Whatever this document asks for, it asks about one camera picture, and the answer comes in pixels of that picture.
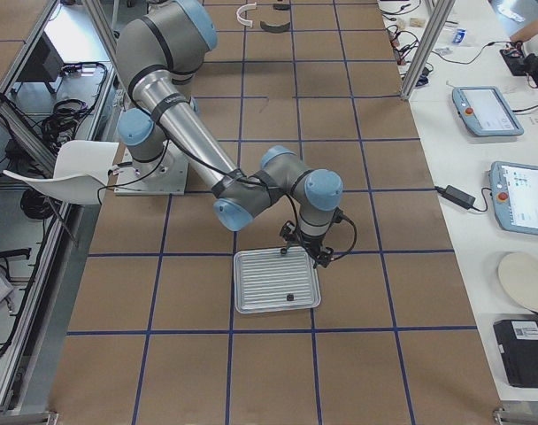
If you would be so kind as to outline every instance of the white desk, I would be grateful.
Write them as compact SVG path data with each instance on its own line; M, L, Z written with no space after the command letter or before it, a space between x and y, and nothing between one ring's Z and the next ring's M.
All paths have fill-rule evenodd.
M380 2L380 6L396 10L393 4ZM508 39L486 1L457 0L454 12L450 16L459 19L459 26L467 29L469 39L466 37L465 44L454 48L454 53L446 58L468 61L483 45ZM409 17L421 16L426 17L426 11L404 15L407 22ZM422 32L418 28L407 29L418 37ZM538 90L530 89L526 79L511 76L500 57L500 46L503 45L487 47L469 66L450 64L431 55L429 62L434 66L434 73L429 77L430 82L411 95L412 114L434 183L444 187L451 184L476 196L478 208L483 206L480 189L488 186L487 171L492 162L538 166L538 109L519 115L525 129L522 136L480 138L467 132L450 98L449 84L490 85L503 92L512 109L538 104ZM538 236L501 230L491 205L486 213L471 213L441 198L441 206L499 396L503 401L538 401L538 389L519 389L507 383L493 332L496 321L530 315L505 294L496 269L508 252L523 251L538 258Z

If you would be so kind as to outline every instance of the black connector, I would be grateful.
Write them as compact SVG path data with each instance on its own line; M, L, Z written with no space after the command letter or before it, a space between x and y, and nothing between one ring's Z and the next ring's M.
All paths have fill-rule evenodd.
M469 210L473 207L473 203L475 202L475 197L472 195L468 195L467 193L463 192L460 189L456 189L454 186L446 186L446 189L441 188L440 186L435 186L436 191L440 193L440 195L448 199L450 202L461 206L462 208Z

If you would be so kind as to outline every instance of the ribbed tray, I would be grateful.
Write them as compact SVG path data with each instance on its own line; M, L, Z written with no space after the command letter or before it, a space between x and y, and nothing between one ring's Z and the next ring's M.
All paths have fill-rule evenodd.
M234 255L235 309L240 313L278 312L320 304L319 279L300 247Z

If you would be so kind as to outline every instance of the black case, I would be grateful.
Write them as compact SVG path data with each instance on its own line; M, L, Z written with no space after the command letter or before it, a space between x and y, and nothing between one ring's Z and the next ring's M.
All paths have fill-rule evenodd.
M538 388L538 340L518 339L513 322L493 325L507 379L513 387ZM535 322L538 328L538 321L519 322Z

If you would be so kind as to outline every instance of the blue object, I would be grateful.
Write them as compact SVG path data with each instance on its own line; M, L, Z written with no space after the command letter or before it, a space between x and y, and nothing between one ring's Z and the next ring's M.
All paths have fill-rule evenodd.
M218 199L214 203L214 212L218 216L218 220L233 232L245 228L253 221L251 214L241 205L225 198Z
M175 0L175 2L195 24L196 29L208 44L208 49L214 50L218 45L218 35L206 9L196 0Z
M538 166L494 162L489 182L499 225L538 235Z
M139 109L130 109L119 118L118 133L127 146L137 146L153 131L153 121Z
M279 144L276 146L273 146L265 153L265 155L261 158L261 168L265 168L267 163L279 155L282 155L283 153L292 153L295 155L293 151L290 151L289 149L285 148L284 146L280 146Z
M452 100L474 135L522 135L525 130L497 87L456 87Z
M332 211L342 199L342 178L334 171L314 170L304 181L304 193L321 211Z

